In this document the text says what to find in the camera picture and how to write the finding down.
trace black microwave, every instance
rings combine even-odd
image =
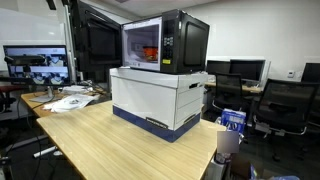
[[[182,10],[120,25],[76,2],[71,22],[80,71],[101,65],[167,74],[205,70],[210,26]]]

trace microwave door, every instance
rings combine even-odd
[[[90,63],[122,66],[121,25],[102,14],[86,11],[87,51]]]
[[[122,25],[123,65],[160,71],[161,36],[161,17]]]

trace cable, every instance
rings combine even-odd
[[[34,97],[39,97],[38,95],[36,95],[36,93],[33,93],[33,96],[34,96]]]
[[[104,89],[102,86],[100,86],[99,84],[96,84],[96,83],[94,83],[94,82],[88,82],[88,84],[94,89],[94,91],[95,92],[97,92],[97,93],[99,93],[99,94],[101,94],[101,95],[105,95],[105,94],[107,94],[107,90],[106,89]]]
[[[37,138],[37,140],[38,140],[38,143],[39,143],[39,152],[40,152],[40,157],[41,157],[41,142],[40,142],[40,139],[39,139],[37,133],[32,129],[32,127],[31,127],[31,125],[30,125],[30,123],[29,123],[29,111],[27,111],[27,112],[28,112],[28,114],[27,114],[27,124],[28,124],[30,130],[34,133],[34,135],[36,136],[36,138]],[[40,157],[39,157],[37,169],[36,169],[36,171],[35,171],[35,173],[34,173],[34,175],[33,175],[33,178],[32,178],[33,180],[36,179],[37,174],[38,174],[38,172],[39,172],[40,163],[41,163],[41,158],[40,158]]]
[[[99,87],[99,88],[102,89],[104,92],[107,92],[107,90],[106,90],[104,87],[100,86],[100,85],[97,84],[97,83],[94,83],[94,82],[91,81],[91,80],[82,81],[82,82],[88,84],[88,85],[91,86],[92,88],[98,89],[97,87]]]
[[[21,95],[22,95],[22,90],[20,91],[20,95],[19,95],[19,99],[18,99],[18,102],[17,102],[17,115],[18,115],[18,120],[20,120],[20,108],[19,108],[19,104],[20,104],[20,101],[21,101]],[[5,157],[7,157],[9,155],[9,152],[12,150],[13,146],[18,142],[19,138],[20,138],[20,135],[21,135],[21,131],[18,135],[18,138],[14,141],[14,143],[11,145],[10,149],[6,152],[5,154]]]
[[[49,161],[48,161],[48,164],[52,167],[52,172],[50,173],[50,176],[49,176],[49,180],[51,180],[51,179],[53,179],[53,176],[54,176],[54,174],[55,174],[55,172],[56,172],[56,167],[57,167],[57,165],[58,165],[58,160],[56,159],[56,164],[55,165],[52,165]]]

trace monitor screen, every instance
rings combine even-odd
[[[208,74],[215,74],[215,73],[228,74],[230,71],[230,62],[208,60],[206,71],[208,72]]]
[[[301,82],[320,82],[320,63],[306,63]]]
[[[3,46],[5,56],[44,58],[42,63],[28,65],[8,64],[12,84],[66,86],[70,85],[67,51],[64,45]]]
[[[230,60],[230,73],[241,74],[246,81],[260,81],[265,60]]]

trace wooden table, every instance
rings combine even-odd
[[[200,120],[174,143],[113,115],[108,101],[37,122],[85,179],[200,179],[225,127]]]
[[[216,83],[213,83],[213,82],[206,82],[205,85],[210,86],[210,87],[216,87]],[[261,93],[262,92],[262,89],[259,87],[248,87],[245,85],[242,85],[242,90],[247,91],[247,92],[252,92],[252,93]]]
[[[30,99],[35,98],[36,96],[44,95],[44,94],[45,94],[45,92],[36,92],[36,93],[29,93],[29,94],[22,94],[21,95],[21,99],[28,105],[29,108],[31,108],[33,110],[34,113],[36,113],[36,115],[38,117],[46,117],[46,116],[50,116],[52,114],[56,114],[56,113],[52,113],[50,110],[43,110],[43,106],[44,106],[43,103],[30,101]],[[59,94],[59,93],[55,94],[55,97],[58,97],[59,99],[62,98],[63,96],[64,96],[63,94]]]

